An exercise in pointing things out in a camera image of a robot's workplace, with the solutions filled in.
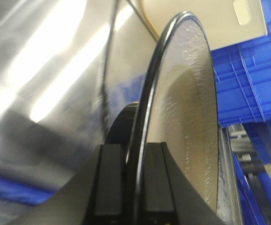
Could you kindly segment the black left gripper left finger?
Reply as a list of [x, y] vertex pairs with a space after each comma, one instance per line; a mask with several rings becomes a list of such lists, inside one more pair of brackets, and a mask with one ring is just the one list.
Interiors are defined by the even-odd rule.
[[122, 216], [121, 147], [99, 145], [57, 193], [12, 225], [113, 225]]

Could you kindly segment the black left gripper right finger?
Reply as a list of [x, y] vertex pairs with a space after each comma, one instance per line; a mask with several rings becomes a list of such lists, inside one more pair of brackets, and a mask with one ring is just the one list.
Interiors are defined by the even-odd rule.
[[224, 224], [179, 169], [166, 142], [149, 142], [145, 150], [142, 224]]

